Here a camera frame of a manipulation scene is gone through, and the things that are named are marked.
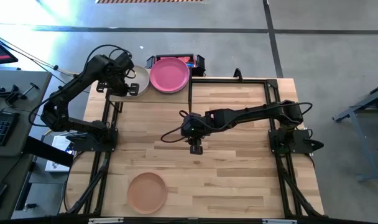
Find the orange plate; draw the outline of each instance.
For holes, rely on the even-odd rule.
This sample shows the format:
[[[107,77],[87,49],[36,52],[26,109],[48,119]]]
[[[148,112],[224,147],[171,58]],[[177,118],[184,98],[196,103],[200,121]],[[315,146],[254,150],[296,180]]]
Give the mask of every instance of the orange plate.
[[[151,214],[160,209],[167,199],[167,186],[157,174],[139,174],[129,184],[128,204],[140,214]]]

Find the keyboard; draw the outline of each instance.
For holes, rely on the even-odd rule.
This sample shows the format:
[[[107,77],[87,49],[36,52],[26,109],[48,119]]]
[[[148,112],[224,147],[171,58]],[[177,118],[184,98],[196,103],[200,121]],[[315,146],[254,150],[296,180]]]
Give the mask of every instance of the keyboard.
[[[0,146],[5,146],[8,137],[14,130],[18,121],[19,113],[0,111]]]

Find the gray floor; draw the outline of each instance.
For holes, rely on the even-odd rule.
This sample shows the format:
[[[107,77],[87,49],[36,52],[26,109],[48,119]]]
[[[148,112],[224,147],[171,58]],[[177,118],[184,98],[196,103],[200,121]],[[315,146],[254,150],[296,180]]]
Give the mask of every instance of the gray floor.
[[[378,29],[378,0],[269,0],[269,3],[276,29]],[[11,11],[15,16],[0,16],[0,23],[267,28],[262,0],[155,5],[96,5],[91,0],[62,0],[42,1],[42,4],[33,1],[13,9],[0,6],[0,15]],[[81,71],[86,56],[97,45],[117,44],[129,49],[134,54],[134,62],[140,65],[151,55],[188,52],[206,58],[208,76],[230,77],[239,67],[245,77],[276,77],[268,34],[32,32],[27,27],[0,25],[0,35],[43,60],[75,72]],[[278,34],[276,39],[284,77],[295,79],[300,101],[314,104],[305,116],[305,124],[314,130],[315,139],[325,143],[315,153],[315,162],[326,214],[333,218],[378,222],[378,180],[365,183],[356,180],[358,174],[370,171],[360,142],[349,121],[335,124],[331,119],[378,86],[378,35]],[[24,59],[19,66],[40,69]],[[68,77],[55,74],[68,81]],[[53,78],[48,94],[58,85],[58,80]],[[73,117],[83,117],[86,99],[87,95],[82,94],[71,103]],[[31,135],[39,138],[44,132],[46,129],[34,128]],[[44,194],[60,193],[55,186],[42,186],[38,190]],[[58,197],[51,199],[54,203],[60,201]]]

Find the pink plate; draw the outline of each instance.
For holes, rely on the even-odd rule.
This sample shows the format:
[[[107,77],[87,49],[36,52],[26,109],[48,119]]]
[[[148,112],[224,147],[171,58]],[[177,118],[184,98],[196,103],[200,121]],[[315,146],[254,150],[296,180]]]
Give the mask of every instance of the pink plate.
[[[150,82],[163,93],[180,91],[189,81],[189,68],[177,58],[165,58],[156,62],[150,71]]]

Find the wooden table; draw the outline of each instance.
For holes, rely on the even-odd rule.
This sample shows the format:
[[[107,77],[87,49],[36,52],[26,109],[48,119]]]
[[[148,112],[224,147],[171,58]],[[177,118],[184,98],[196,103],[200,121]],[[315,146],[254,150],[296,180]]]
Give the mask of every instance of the wooden table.
[[[278,79],[281,100],[298,101],[294,80]],[[92,86],[85,120],[101,119],[104,94]],[[257,84],[193,84],[193,112],[259,106],[264,87]],[[179,127],[185,103],[124,103],[118,116],[119,140],[112,154],[102,216],[141,217],[127,204],[130,181],[143,172],[159,174],[168,186],[165,205],[152,217],[283,218],[274,156],[267,139],[269,121],[237,125],[203,140],[204,154],[191,155],[185,142],[166,144],[161,135]],[[168,139],[178,139],[179,132]],[[69,207],[88,185],[94,154],[84,153],[71,169],[67,184]],[[315,171],[309,158],[294,154],[297,184],[323,213]],[[292,194],[288,190],[290,208]],[[92,206],[97,196],[93,197]]]

